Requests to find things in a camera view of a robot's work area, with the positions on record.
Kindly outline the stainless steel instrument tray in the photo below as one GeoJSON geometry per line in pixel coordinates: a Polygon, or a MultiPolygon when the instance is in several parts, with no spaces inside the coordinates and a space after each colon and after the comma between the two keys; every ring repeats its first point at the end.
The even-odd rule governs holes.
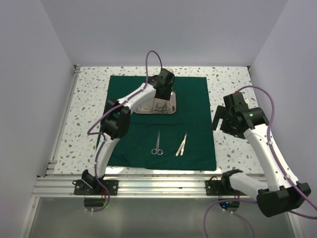
{"type": "MultiPolygon", "coordinates": [[[[153,98],[150,101],[147,101],[146,103],[153,103],[153,105],[155,105],[155,103],[167,104],[170,107],[170,109],[171,109],[171,112],[168,114],[168,115],[170,115],[170,114],[175,113],[176,109],[177,109],[177,106],[176,106],[176,93],[174,91],[171,92],[170,100],[161,100],[161,99],[153,98]]],[[[135,113],[137,113],[137,114],[144,114],[144,115],[154,114],[152,112],[151,113],[141,113],[138,109],[139,109],[139,107],[135,111],[135,113]]]]}

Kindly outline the steel ring-handled clamp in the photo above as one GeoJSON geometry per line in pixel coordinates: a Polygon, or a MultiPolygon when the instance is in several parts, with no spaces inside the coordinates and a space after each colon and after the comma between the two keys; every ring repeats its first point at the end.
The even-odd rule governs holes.
{"type": "Polygon", "coordinates": [[[169,114],[171,112],[170,107],[167,104],[155,103],[152,109],[154,114],[169,114]]]}

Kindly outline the green surgical drape cloth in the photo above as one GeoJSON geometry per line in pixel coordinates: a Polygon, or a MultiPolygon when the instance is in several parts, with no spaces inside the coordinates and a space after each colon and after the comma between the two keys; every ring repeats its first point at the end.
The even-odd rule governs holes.
{"type": "Polygon", "coordinates": [[[150,170],[214,171],[216,157],[207,79],[178,77],[172,87],[176,112],[170,115],[133,113],[127,134],[117,143],[109,166],[150,170]],[[162,155],[152,155],[160,131],[162,155]],[[184,153],[175,156],[187,133],[184,153]]]}

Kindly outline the steel tweezers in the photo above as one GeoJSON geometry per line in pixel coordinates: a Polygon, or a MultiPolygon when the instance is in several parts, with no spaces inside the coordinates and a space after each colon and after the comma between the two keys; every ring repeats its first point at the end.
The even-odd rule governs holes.
{"type": "Polygon", "coordinates": [[[178,150],[177,150],[177,152],[176,152],[176,154],[175,154],[176,157],[183,155],[183,153],[184,153],[184,148],[185,148],[185,143],[186,143],[186,138],[187,138],[187,133],[185,133],[184,138],[183,138],[183,141],[181,142],[181,144],[180,144],[180,146],[179,146],[179,148],[178,148],[178,150]]]}

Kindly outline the steel surgical scissors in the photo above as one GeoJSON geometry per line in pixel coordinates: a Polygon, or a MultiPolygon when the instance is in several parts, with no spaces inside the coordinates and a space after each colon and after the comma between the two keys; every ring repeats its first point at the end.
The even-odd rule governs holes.
{"type": "Polygon", "coordinates": [[[152,155],[159,155],[160,156],[163,154],[163,150],[160,149],[159,145],[160,145],[160,131],[158,131],[158,134],[157,134],[156,147],[151,150],[152,155]]]}

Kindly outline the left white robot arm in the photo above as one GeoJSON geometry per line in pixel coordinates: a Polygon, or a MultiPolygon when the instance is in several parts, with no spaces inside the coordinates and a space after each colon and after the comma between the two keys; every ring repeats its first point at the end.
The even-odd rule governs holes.
{"type": "Polygon", "coordinates": [[[106,189],[101,181],[112,152],[128,132],[131,115],[144,103],[156,98],[169,100],[175,75],[169,70],[162,68],[158,75],[146,77],[146,81],[136,90],[118,100],[106,102],[104,114],[88,130],[88,135],[94,135],[92,129],[100,123],[100,142],[96,147],[94,169],[85,170],[82,173],[82,181],[85,188],[91,194],[99,194],[106,189]]]}

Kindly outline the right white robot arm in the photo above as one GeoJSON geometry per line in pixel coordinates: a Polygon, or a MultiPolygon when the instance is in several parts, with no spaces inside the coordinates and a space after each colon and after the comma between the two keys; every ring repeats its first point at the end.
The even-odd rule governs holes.
{"type": "Polygon", "coordinates": [[[308,183],[301,183],[285,162],[270,134],[270,123],[264,111],[250,109],[243,94],[224,96],[224,106],[218,106],[212,129],[221,121],[221,131],[246,139],[262,167],[266,182],[260,182],[235,169],[224,172],[220,180],[210,179],[210,187],[225,194],[241,192],[256,201],[266,217],[298,209],[311,193],[308,183]]]}

